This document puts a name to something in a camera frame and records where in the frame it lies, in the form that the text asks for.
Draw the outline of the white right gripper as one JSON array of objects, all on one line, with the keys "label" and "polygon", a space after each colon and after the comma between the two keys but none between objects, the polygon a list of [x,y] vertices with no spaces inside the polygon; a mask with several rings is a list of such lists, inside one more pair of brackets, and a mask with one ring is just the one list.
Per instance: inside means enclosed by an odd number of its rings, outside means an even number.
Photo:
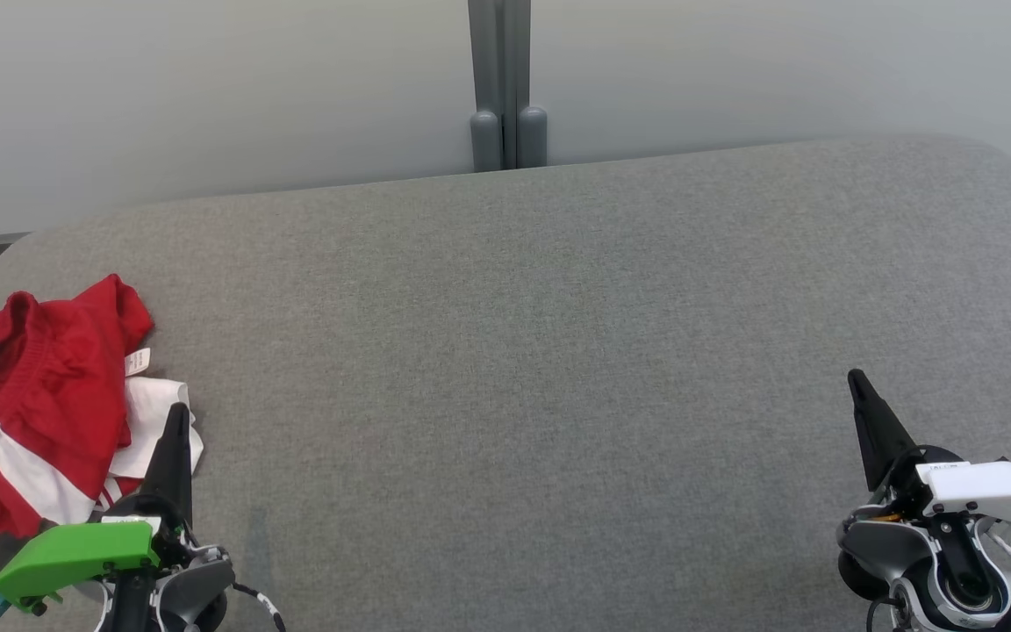
[{"label": "white right gripper", "polygon": [[955,514],[1011,523],[1011,461],[970,463],[947,449],[915,447],[863,370],[848,372],[848,388],[875,507],[902,521]]}]

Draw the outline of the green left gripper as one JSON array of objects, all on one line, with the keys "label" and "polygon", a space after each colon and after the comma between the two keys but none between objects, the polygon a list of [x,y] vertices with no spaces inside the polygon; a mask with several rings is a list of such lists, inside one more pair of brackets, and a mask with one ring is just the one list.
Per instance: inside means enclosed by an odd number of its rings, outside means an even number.
[{"label": "green left gripper", "polygon": [[100,520],[53,527],[33,537],[0,570],[0,596],[31,612],[70,585],[144,572],[152,580],[188,563],[193,519],[191,411],[168,410],[141,484]]}]

